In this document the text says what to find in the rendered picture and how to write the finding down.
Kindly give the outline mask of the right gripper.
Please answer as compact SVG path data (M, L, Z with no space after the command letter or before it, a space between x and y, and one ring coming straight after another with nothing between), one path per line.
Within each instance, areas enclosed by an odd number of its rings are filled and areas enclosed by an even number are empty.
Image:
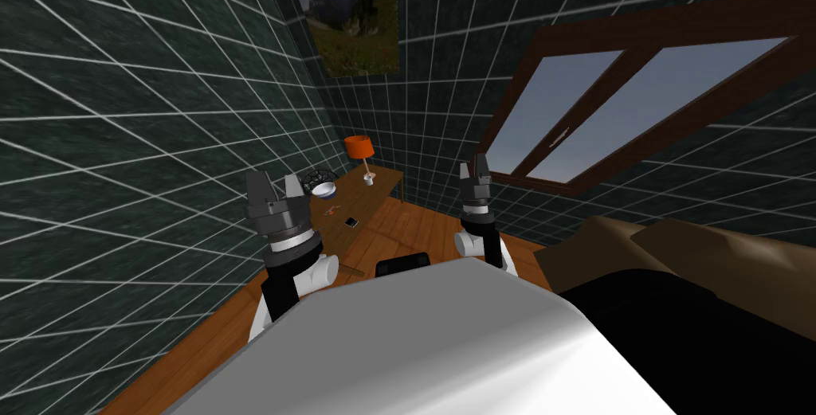
M460 175L458 177L460 177L458 185L460 186L463 206L484 207L488 205L492 178L489 176L485 153L477 153L473 156L473 177L471 177L468 162L460 164Z

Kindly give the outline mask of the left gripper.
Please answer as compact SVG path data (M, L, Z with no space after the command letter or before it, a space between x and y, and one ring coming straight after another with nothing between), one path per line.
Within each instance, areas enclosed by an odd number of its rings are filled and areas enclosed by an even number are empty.
M279 201L276 201L277 192L263 170L248 171L245 188L248 204L244 213L259 236L281 233L283 237L291 237L312 228L311 198L304 196L296 174L284 177L286 198Z

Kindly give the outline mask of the brown wooden table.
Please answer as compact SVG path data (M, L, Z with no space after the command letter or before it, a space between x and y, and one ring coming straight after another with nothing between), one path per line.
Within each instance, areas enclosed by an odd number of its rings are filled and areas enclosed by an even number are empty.
M342 259L390 192L396 186L400 187L401 193L404 192L403 172L388 170L381 166L370 166L370 170L376 173L372 186L367 186L363 181L365 167L359 165L336 180L337 191L334 198L330 200L322 200L315 196L311 198L313 228L324 241L324 253L329 256L336 255L340 259L340 276L363 276L363 272L352 267L351 262ZM339 208L332 215L325 215L333 206ZM344 224L349 217L359 220L355 228L349 228Z

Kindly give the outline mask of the orange table lamp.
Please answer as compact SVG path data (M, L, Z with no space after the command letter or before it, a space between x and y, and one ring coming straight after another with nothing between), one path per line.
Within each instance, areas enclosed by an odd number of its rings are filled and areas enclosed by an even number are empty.
M371 172L367 163L367 160L375 153L371 138L367 137L367 135L352 135L344 139L344 144L350 158L363 160L365 167L363 181L367 186L372 186L376 173Z

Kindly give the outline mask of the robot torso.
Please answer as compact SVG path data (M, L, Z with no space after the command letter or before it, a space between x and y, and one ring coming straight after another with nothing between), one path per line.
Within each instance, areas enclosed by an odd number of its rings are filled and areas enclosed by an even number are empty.
M579 309L472 257L318 291L163 415L675 415Z

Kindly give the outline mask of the brown framed window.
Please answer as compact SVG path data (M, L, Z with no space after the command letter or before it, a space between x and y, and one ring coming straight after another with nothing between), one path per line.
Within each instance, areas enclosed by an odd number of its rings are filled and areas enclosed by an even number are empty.
M538 29L477 147L577 195L816 69L816 0L708 0Z

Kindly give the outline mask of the landscape picture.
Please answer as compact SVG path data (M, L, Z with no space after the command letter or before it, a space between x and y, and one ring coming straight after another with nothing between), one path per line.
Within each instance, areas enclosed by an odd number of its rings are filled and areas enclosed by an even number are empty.
M398 72L398 0L297 0L331 78Z

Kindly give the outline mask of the brown and black bed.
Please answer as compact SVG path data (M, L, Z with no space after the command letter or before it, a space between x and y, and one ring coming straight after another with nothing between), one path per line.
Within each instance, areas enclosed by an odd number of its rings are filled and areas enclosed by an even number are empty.
M593 216L535 258L676 415L816 415L816 249Z

